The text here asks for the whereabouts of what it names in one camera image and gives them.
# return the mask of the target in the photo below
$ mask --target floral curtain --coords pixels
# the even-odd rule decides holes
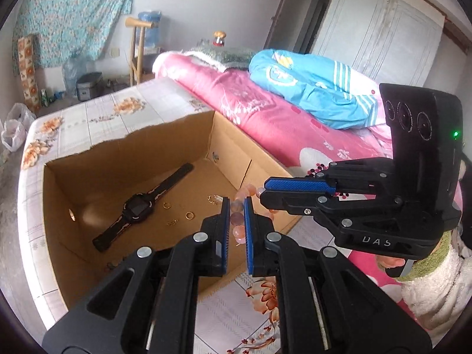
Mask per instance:
[[[34,35],[35,66],[62,65],[74,51],[91,60],[133,0],[23,0],[13,32],[13,69],[18,74],[17,40]]]

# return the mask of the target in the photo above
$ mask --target wristwatch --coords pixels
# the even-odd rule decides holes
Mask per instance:
[[[147,193],[137,193],[131,196],[123,206],[118,219],[98,237],[93,244],[99,252],[106,251],[112,242],[133,224],[143,222],[153,212],[156,201],[170,188],[194,169],[192,164],[182,165],[170,177],[162,181],[157,187]]]

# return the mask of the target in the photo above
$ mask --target green fabric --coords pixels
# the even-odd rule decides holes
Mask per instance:
[[[445,260],[449,253],[449,246],[451,245],[451,232],[445,232],[441,238],[440,248],[433,254],[430,254],[424,260],[416,261],[413,264],[412,270],[406,275],[398,277],[399,282],[408,282],[422,276],[427,276],[434,272]]]
[[[206,57],[201,60],[205,62],[211,60],[210,65],[219,64],[226,69],[236,68],[241,70],[249,69],[249,63],[255,55],[255,52],[251,49],[218,47],[212,44],[192,48],[190,53],[194,53],[193,56],[197,58],[199,54],[205,55]]]

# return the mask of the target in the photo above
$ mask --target watch strap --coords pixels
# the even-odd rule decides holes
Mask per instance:
[[[108,250],[115,238],[123,233],[130,225],[131,224],[125,220],[123,215],[121,215],[114,224],[112,224],[103,233],[93,239],[92,242],[95,248],[100,253]]]
[[[194,169],[194,166],[190,163],[182,165],[178,168],[175,173],[163,180],[157,187],[148,192],[157,201],[167,190],[177,184],[182,178]]]

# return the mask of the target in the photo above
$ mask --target watch face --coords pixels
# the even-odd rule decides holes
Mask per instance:
[[[131,198],[126,207],[134,217],[139,217],[144,210],[150,207],[150,203],[143,196],[137,195]]]

